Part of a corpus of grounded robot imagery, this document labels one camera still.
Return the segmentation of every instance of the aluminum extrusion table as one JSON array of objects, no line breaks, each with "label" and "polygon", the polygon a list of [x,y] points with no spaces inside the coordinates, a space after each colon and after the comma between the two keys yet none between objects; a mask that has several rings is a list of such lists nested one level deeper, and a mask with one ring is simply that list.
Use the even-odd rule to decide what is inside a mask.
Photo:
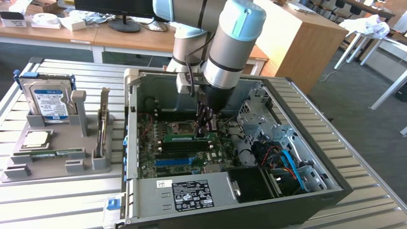
[{"label": "aluminum extrusion table", "polygon": [[[78,88],[87,91],[86,110],[95,114],[102,87],[110,87],[114,122],[113,170],[105,174],[0,183],[0,228],[102,228],[103,201],[122,188],[126,65],[46,59],[34,66],[39,73],[73,73]],[[293,228],[407,229],[407,208],[315,106],[285,78],[271,78],[274,87],[324,148],[356,191],[303,225]],[[26,125],[29,106],[14,84],[0,103],[0,168]]]}]

